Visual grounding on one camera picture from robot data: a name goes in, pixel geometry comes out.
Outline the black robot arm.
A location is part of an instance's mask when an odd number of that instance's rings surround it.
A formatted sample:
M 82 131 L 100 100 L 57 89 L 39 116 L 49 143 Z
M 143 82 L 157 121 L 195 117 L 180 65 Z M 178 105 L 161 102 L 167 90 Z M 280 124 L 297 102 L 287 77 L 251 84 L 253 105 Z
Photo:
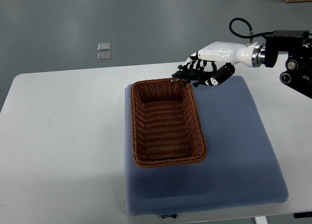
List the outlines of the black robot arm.
M 310 32 L 276 30 L 265 35 L 264 44 L 249 42 L 214 42 L 190 55 L 185 64 L 187 68 L 199 67 L 206 62 L 220 62 L 224 66 L 204 81 L 204 85 L 217 86 L 231 77 L 234 65 L 242 63 L 256 68 L 264 65 L 272 68 L 280 52 L 286 52 L 286 70 L 280 74 L 282 84 L 307 96 L 312 96 L 312 39 Z

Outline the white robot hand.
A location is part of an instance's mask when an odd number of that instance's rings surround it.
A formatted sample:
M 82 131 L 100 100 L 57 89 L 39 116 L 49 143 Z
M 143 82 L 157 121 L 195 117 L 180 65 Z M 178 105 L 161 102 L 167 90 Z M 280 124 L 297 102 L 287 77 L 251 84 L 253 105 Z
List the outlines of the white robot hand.
M 194 62 L 194 68 L 206 67 L 208 61 L 225 63 L 216 73 L 205 81 L 208 86 L 218 86 L 235 73 L 234 65 L 242 63 L 247 67 L 259 67 L 258 53 L 260 43 L 240 44 L 232 42 L 214 42 L 198 50 L 187 58 L 185 63 Z

